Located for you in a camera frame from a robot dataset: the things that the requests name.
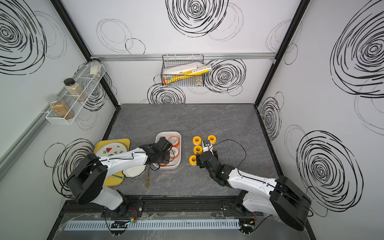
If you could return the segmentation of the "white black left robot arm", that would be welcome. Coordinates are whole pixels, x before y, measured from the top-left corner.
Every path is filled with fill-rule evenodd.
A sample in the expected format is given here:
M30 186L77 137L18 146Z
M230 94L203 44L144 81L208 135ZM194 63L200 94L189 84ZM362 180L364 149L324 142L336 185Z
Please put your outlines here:
M106 157L89 154L71 172L65 185L79 205L93 203L124 216L130 210L128 200L120 191L105 186L105 180L132 167L167 164L172 147L171 142L161 137L156 143L122 154Z

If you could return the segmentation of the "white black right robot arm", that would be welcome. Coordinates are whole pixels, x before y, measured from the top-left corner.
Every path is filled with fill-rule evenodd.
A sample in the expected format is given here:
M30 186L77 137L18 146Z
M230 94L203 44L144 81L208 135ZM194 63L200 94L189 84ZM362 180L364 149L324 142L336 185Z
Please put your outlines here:
M247 174L233 166L221 164L217 151L197 154L196 162L220 186L245 193L240 198L243 209L278 216L292 229L304 230L312 200L289 178L262 178Z

